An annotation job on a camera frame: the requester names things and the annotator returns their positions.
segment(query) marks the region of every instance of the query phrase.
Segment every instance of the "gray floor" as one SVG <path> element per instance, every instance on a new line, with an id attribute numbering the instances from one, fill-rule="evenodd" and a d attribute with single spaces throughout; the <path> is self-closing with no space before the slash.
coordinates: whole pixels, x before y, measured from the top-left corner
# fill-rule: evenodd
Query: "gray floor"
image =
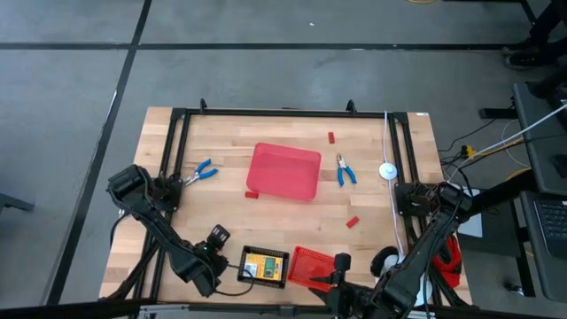
<path id="1" fill-rule="evenodd" d="M 0 42 L 129 42 L 141 7 L 134 0 L 63 1 L 49 8 L 39 0 L 4 0 Z M 512 43 L 529 27 L 519 4 L 169 0 L 154 1 L 142 42 Z M 36 203 L 31 214 L 10 209 L 1 216 L 0 307 L 41 302 L 125 55 L 0 51 L 0 191 Z M 352 98 L 360 110 L 429 112 L 444 148 L 484 123 L 477 109 L 509 106 L 513 83 L 549 72 L 509 71 L 497 51 L 139 51 L 63 301 L 98 296 L 116 218 L 105 182 L 132 162 L 147 106 L 196 107 L 204 97 L 210 107 L 337 110 Z M 501 138 L 505 123 L 466 142 L 488 146 Z M 521 148 L 513 154 L 527 161 Z M 498 154 L 472 167 L 470 179 L 489 187 L 519 168 Z M 478 306 L 566 316 L 565 305 L 502 290 L 504 279 L 516 279 L 514 260 L 469 251 L 464 259 Z"/>

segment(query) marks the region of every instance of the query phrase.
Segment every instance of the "blue handle pliers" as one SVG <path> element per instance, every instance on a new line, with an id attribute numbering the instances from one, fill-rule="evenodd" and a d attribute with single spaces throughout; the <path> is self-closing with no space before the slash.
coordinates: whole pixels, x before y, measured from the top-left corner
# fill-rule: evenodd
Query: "blue handle pliers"
<path id="1" fill-rule="evenodd" d="M 198 179 L 206 179 L 208 177 L 211 177 L 219 171 L 218 169 L 213 168 L 208 172 L 202 173 L 203 168 L 205 168 L 209 164 L 211 164 L 211 159 L 207 159 L 206 161 L 202 162 L 199 166 L 197 166 L 193 174 L 191 174 L 191 176 L 187 177 L 187 179 L 185 180 L 185 186 L 189 186 L 193 184 Z"/>
<path id="2" fill-rule="evenodd" d="M 356 176 L 354 175 L 353 170 L 348 167 L 345 163 L 345 158 L 340 153 L 337 154 L 337 163 L 338 163 L 338 184 L 343 186 L 345 184 L 345 180 L 343 179 L 343 169 L 348 173 L 351 177 L 351 182 L 356 183 Z"/>

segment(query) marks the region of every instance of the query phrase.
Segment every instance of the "small red block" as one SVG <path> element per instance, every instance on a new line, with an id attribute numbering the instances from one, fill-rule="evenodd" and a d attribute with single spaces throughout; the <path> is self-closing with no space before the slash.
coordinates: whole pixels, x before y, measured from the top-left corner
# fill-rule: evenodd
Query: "small red block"
<path id="1" fill-rule="evenodd" d="M 360 219 L 355 216 L 352 220 L 348 221 L 348 223 L 346 224 L 346 227 L 348 228 L 352 228 L 354 225 L 356 225 L 358 223 Z"/>
<path id="2" fill-rule="evenodd" d="M 258 199 L 258 193 L 252 192 L 252 191 L 247 191 L 245 193 L 245 197 L 246 198 L 254 198 L 254 199 Z"/>

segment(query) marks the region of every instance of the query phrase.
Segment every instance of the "wooden table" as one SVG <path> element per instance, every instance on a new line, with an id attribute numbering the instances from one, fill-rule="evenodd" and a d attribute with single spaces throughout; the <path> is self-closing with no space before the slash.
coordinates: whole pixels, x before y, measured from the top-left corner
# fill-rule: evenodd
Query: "wooden table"
<path id="1" fill-rule="evenodd" d="M 147 168 L 152 176 L 159 171 L 170 114 L 168 107 L 150 107 L 146 114 L 134 162 Z M 408 118 L 420 180 L 438 183 L 443 180 L 443 175 L 429 115 L 409 113 Z M 181 125 L 177 125 L 174 145 L 180 131 Z M 328 141 L 330 131 L 334 132 L 335 144 Z M 389 130 L 386 131 L 386 153 L 393 162 L 391 137 Z M 398 132 L 404 171 L 409 172 L 400 128 Z M 243 245 L 290 254 L 296 245 L 331 256 L 350 253 L 352 266 L 346 279 L 373 287 L 375 278 L 369 272 L 370 261 L 385 246 L 396 245 L 387 182 L 377 175 L 377 168 L 383 162 L 383 135 L 383 119 L 192 115 L 182 175 L 188 176 L 208 158 L 213 161 L 211 167 L 219 168 L 220 172 L 183 191 L 172 225 L 182 238 L 197 243 L 206 238 L 215 224 L 221 224 L 231 233 L 222 253 L 235 265 L 240 262 Z M 313 150 L 322 155 L 318 190 L 313 202 L 265 194 L 260 194 L 259 199 L 245 198 L 248 168 L 258 142 Z M 172 150 L 170 172 L 175 150 L 176 147 Z M 345 186 L 338 187 L 338 152 L 345 156 L 355 172 L 357 184 L 350 184 L 346 178 Z M 346 222 L 355 215 L 361 220 L 348 229 Z M 142 224 L 133 218 L 127 218 L 119 225 L 100 290 L 101 297 L 114 292 L 139 261 L 145 232 Z M 400 217 L 398 232 L 405 245 Z M 143 296 L 149 295 L 152 274 L 153 265 L 146 273 Z M 227 268 L 221 276 L 219 290 L 245 290 L 249 284 L 237 282 L 236 277 L 236 270 Z M 461 298 L 470 301 L 464 272 L 456 291 Z M 206 299 L 198 294 L 193 284 L 185 284 L 173 273 L 168 259 L 159 288 L 159 301 L 322 305 L 307 288 L 291 282 L 283 290 L 258 285 L 242 297 L 214 294 Z"/>

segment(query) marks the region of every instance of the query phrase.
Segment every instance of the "red plastic bin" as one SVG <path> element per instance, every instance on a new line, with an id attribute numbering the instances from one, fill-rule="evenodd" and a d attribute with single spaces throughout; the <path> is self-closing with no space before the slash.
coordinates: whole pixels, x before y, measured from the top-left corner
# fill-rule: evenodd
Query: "red plastic bin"
<path id="1" fill-rule="evenodd" d="M 311 201 L 317 193 L 321 154 L 258 143 L 246 185 L 252 191 Z"/>
<path id="2" fill-rule="evenodd" d="M 287 280 L 307 288 L 329 292 L 330 284 L 314 282 L 310 278 L 329 276 L 334 270 L 335 259 L 333 257 L 296 246 Z"/>

